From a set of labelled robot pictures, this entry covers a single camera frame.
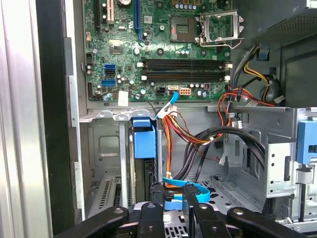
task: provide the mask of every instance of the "pcie slot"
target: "pcie slot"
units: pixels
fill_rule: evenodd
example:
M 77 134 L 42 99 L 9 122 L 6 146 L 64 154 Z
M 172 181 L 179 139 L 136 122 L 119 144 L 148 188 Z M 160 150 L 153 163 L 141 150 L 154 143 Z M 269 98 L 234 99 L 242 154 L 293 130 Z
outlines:
M 107 0 L 107 22 L 108 24 L 114 24 L 113 0 Z
M 94 0 L 94 22 L 97 32 L 100 31 L 100 0 Z

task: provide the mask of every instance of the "blue latch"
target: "blue latch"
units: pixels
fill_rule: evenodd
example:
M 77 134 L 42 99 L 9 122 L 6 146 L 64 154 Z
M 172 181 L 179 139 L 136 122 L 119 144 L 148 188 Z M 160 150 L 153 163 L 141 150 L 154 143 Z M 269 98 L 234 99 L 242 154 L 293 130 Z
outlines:
M 317 121 L 300 121 L 298 126 L 297 162 L 308 165 L 317 158 Z
M 156 158 L 156 130 L 149 118 L 133 119 L 134 126 L 134 158 Z

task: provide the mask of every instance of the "sata port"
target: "sata port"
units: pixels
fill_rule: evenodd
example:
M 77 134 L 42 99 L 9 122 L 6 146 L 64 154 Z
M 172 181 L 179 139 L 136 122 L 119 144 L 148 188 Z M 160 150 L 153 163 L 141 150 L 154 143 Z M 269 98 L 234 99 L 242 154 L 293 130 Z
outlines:
M 168 85 L 168 86 L 167 86 L 167 89 L 168 89 L 168 90 L 178 90 L 178 88 L 179 88 L 179 87 L 178 87 L 177 85 Z

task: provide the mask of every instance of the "metal frame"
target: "metal frame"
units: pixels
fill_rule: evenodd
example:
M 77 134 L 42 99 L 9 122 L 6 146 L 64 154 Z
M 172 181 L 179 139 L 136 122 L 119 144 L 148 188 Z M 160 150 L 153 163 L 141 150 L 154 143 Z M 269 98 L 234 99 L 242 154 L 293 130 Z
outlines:
M 0 1 L 0 135 L 0 236 L 52 237 L 34 0 Z
M 233 26 L 233 36 L 232 37 L 218 37 L 215 40 L 210 39 L 210 32 L 209 32 L 209 23 L 211 17 L 221 18 L 223 16 L 232 16 L 232 26 Z M 220 46 L 229 46 L 231 49 L 236 48 L 238 45 L 242 43 L 243 38 L 239 38 L 240 33 L 243 31 L 244 26 L 241 26 L 240 23 L 242 23 L 244 19 L 238 15 L 238 10 L 230 10 L 230 11 L 222 11 L 222 12 L 215 12 L 215 13 L 206 13 L 206 14 L 200 14 L 199 15 L 199 22 L 202 26 L 202 32 L 198 36 L 199 43 L 201 47 L 220 47 Z M 223 44 L 223 45 L 208 45 L 209 43 L 220 43 L 220 42 L 226 42 L 226 41 L 234 41 L 234 40 L 240 40 L 240 42 L 232 47 L 229 44 Z

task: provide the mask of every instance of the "cable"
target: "cable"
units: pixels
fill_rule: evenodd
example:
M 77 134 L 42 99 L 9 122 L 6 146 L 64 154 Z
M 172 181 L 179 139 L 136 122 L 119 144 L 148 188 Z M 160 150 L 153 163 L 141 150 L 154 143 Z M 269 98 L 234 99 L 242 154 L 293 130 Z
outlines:
M 194 178 L 194 182 L 198 181 L 198 178 L 199 178 L 199 175 L 200 175 L 200 173 L 202 171 L 203 164 L 204 164 L 204 161 L 205 161 L 205 158 L 206 158 L 206 155 L 207 155 L 207 152 L 208 152 L 209 148 L 210 148 L 210 145 L 206 146 L 206 148 L 204 150 L 204 153 L 203 153 L 203 156 L 200 159 L 200 162 L 199 162 L 199 165 L 198 165 L 198 168 L 197 168 L 197 172 L 196 172 L 196 175 L 195 175 L 195 178 Z

